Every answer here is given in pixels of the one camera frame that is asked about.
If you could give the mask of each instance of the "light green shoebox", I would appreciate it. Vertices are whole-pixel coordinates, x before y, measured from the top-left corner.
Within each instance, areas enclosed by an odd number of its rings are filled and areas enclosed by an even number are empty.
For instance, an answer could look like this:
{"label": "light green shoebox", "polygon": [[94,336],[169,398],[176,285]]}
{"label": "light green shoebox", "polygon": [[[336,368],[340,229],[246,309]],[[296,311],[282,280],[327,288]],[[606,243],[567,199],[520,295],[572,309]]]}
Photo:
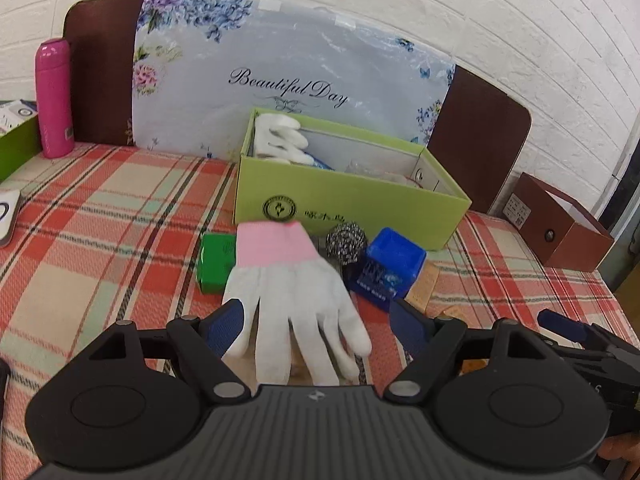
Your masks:
{"label": "light green shoebox", "polygon": [[[235,222],[298,220],[312,235],[357,222],[369,240],[391,227],[425,250],[449,240],[471,204],[469,197],[424,147],[354,126],[293,115],[308,152],[336,171],[252,156],[254,121],[272,110],[254,108],[240,155]],[[422,188],[344,173],[356,162],[403,174]]]}
{"label": "light green shoebox", "polygon": [[0,182],[42,151],[38,117],[0,136]]}

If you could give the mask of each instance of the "pink thermos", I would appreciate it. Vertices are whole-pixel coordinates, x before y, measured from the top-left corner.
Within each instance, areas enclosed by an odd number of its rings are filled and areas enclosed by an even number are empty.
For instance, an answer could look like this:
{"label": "pink thermos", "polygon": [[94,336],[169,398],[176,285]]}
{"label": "pink thermos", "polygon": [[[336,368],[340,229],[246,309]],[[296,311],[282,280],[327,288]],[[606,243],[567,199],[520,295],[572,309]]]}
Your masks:
{"label": "pink thermos", "polygon": [[36,52],[38,123],[47,158],[65,156],[74,148],[69,59],[69,44],[63,38],[45,41]]}

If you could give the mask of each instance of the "plaid tablecloth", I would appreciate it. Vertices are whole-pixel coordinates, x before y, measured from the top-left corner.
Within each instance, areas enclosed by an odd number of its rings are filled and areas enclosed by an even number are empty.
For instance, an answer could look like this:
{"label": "plaid tablecloth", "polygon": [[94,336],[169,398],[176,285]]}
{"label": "plaid tablecloth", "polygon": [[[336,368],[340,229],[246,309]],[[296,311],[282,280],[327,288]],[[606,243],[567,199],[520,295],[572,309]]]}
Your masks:
{"label": "plaid tablecloth", "polygon": [[[59,160],[32,159],[0,184],[26,199],[0,250],[0,354],[12,367],[5,479],[38,465],[24,429],[31,396],[105,327],[132,319],[158,328],[220,305],[219,295],[200,294],[194,266],[203,232],[235,229],[235,175],[235,165],[217,160],[78,144]],[[454,307],[474,327],[506,316],[536,329],[538,311],[552,308],[638,344],[597,273],[543,269],[505,221],[469,213],[430,258],[440,267],[430,316]],[[356,301],[373,342],[364,376],[382,389],[406,357],[386,315]]]}

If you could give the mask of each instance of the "brown shoebox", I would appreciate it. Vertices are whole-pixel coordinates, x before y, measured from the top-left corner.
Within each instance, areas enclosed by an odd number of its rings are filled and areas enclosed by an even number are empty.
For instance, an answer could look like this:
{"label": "brown shoebox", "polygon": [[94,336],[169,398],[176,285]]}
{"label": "brown shoebox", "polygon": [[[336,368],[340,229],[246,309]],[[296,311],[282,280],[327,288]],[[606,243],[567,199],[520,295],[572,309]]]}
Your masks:
{"label": "brown shoebox", "polygon": [[503,214],[545,267],[593,272],[614,242],[577,200],[527,173]]}

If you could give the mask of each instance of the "screw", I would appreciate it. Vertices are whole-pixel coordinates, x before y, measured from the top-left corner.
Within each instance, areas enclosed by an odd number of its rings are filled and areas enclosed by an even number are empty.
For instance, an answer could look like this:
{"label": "screw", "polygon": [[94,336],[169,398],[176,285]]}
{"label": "screw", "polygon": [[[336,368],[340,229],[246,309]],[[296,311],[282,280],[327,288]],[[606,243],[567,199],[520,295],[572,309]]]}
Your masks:
{"label": "screw", "polygon": [[389,391],[396,397],[415,397],[420,393],[420,384],[413,381],[396,381],[389,385]]}
{"label": "screw", "polygon": [[244,386],[233,382],[220,383],[214,386],[213,393],[222,399],[235,399],[244,394]]}

